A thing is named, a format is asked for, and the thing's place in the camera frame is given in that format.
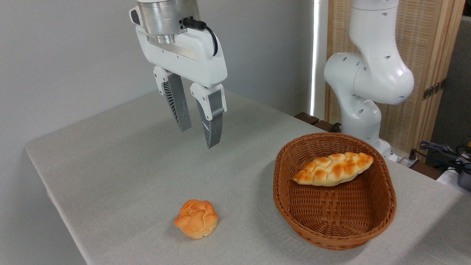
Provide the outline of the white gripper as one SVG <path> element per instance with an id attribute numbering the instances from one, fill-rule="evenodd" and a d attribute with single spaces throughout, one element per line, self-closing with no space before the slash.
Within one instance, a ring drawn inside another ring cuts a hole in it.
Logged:
<path id="1" fill-rule="evenodd" d="M 208 148 L 219 143 L 223 113 L 227 111 L 222 82 L 227 68 L 222 49 L 214 54 L 207 30 L 184 25 L 185 18 L 199 20 L 197 6 L 136 6 L 131 21 L 147 60 L 181 131 L 192 127 L 181 77 L 194 82 L 190 91 L 198 105 Z"/>

